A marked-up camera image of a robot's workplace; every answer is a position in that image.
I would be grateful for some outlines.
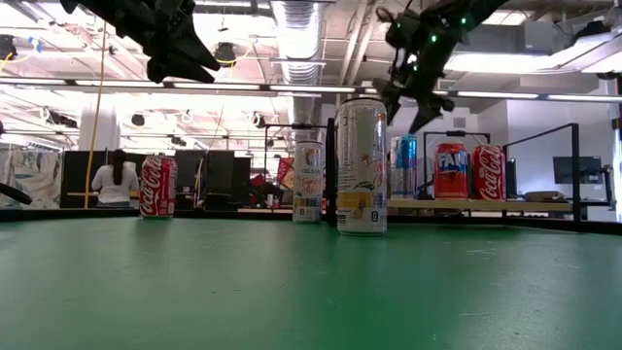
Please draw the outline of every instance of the woman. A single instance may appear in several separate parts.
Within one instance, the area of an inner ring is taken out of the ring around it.
[[[129,190],[139,190],[136,171],[129,166],[129,163],[125,163],[123,150],[112,152],[111,163],[97,170],[91,184],[94,190],[101,189],[97,206],[100,208],[129,207]]]

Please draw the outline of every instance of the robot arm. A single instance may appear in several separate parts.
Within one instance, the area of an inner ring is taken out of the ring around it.
[[[391,24],[385,40],[396,49],[390,80],[373,81],[387,106],[389,123],[401,96],[414,98],[419,105],[408,130],[411,134],[439,117],[440,109],[454,110],[452,100],[432,92],[444,77],[445,64],[456,45],[467,42],[467,33],[507,1],[441,0],[421,14],[406,9],[395,17],[384,8],[376,11],[381,21]]]
[[[192,0],[60,0],[71,14],[78,5],[93,11],[117,28],[120,37],[132,38],[152,59],[147,76],[155,83],[166,77],[213,83],[203,67],[221,66],[194,31]]]

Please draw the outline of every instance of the white shirt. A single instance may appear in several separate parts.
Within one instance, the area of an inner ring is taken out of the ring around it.
[[[129,190],[138,191],[138,176],[134,171],[134,165],[130,162],[125,162],[123,165],[123,175],[121,177],[121,184],[115,185],[115,178],[113,175],[113,166],[104,165],[97,170],[95,178],[92,182],[94,190],[99,190],[99,201],[102,203],[118,203],[129,201]]]

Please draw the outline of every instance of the tall white can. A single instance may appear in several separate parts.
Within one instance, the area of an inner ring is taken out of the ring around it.
[[[322,219],[324,147],[315,141],[297,141],[294,154],[294,215],[297,223]]]
[[[342,234],[387,230],[387,111],[375,98],[339,107],[337,228]]]

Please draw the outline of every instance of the green table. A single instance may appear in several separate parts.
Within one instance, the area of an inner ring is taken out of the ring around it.
[[[134,218],[0,225],[0,349],[620,349],[622,237]]]

